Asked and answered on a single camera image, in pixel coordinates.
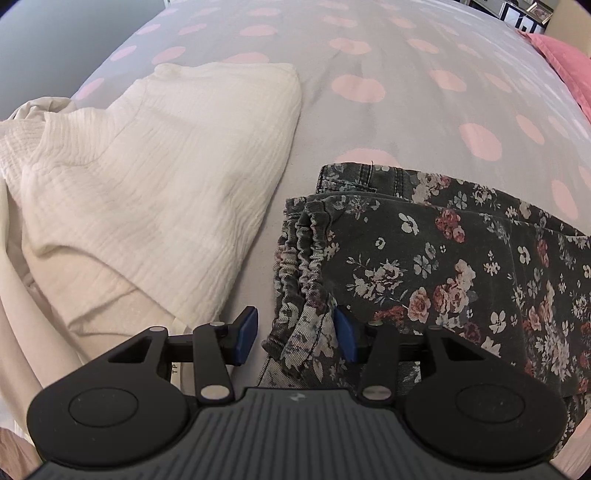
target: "bed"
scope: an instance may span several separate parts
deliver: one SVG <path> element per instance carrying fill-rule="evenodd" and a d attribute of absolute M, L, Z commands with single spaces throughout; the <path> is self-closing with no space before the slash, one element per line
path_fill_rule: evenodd
<path fill-rule="evenodd" d="M 591 232 L 591 125 L 531 44 L 486 14 L 441 0 L 175 2 L 74 99 L 104 108 L 156 64 L 213 61 L 291 63 L 303 88 L 287 168 L 222 314 L 255 305 L 259 340 L 274 317 L 284 201 L 312 193 L 334 161 L 483 183 Z M 239 387 L 257 382 L 258 344 L 233 374 Z"/>

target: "pink pillow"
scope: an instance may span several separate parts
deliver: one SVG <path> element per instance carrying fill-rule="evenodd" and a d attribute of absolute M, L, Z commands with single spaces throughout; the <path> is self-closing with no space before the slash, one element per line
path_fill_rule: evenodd
<path fill-rule="evenodd" d="M 577 48 L 538 33 L 524 34 L 554 67 L 591 122 L 591 60 Z"/>

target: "black floral jeans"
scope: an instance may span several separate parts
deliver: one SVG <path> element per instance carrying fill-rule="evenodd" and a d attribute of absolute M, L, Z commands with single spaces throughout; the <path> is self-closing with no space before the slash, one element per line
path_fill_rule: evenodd
<path fill-rule="evenodd" d="M 402 333 L 442 325 L 560 393 L 569 424 L 589 408 L 591 243 L 503 192 L 438 174 L 354 163 L 322 168 L 287 200 L 275 253 L 267 387 L 355 388 L 333 326 L 337 304 Z M 402 392 L 420 381 L 400 370 Z"/>

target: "white textured fabric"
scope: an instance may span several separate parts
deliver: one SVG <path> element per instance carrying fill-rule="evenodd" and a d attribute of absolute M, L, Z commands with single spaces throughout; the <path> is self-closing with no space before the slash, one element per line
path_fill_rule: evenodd
<path fill-rule="evenodd" d="M 591 413 L 585 415 L 551 463 L 571 480 L 587 471 L 591 465 Z"/>
<path fill-rule="evenodd" d="M 14 351 L 0 390 L 22 426 L 40 387 L 125 337 L 219 314 L 300 103 L 288 64 L 162 64 L 106 110 L 29 105 L 0 124 L 4 239 L 12 199 L 21 239 L 0 271 L 3 360 Z M 8 301 L 13 290 L 24 296 Z"/>

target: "metal pin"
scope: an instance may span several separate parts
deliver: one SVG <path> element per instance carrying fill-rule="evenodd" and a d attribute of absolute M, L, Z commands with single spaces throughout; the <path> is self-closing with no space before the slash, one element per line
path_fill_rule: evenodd
<path fill-rule="evenodd" d="M 208 385 L 201 389 L 200 394 L 208 400 L 222 400 L 230 394 L 230 390 L 223 385 Z"/>
<path fill-rule="evenodd" d="M 382 401 L 392 396 L 392 391 L 383 385 L 372 385 L 363 389 L 362 395 L 368 400 Z"/>

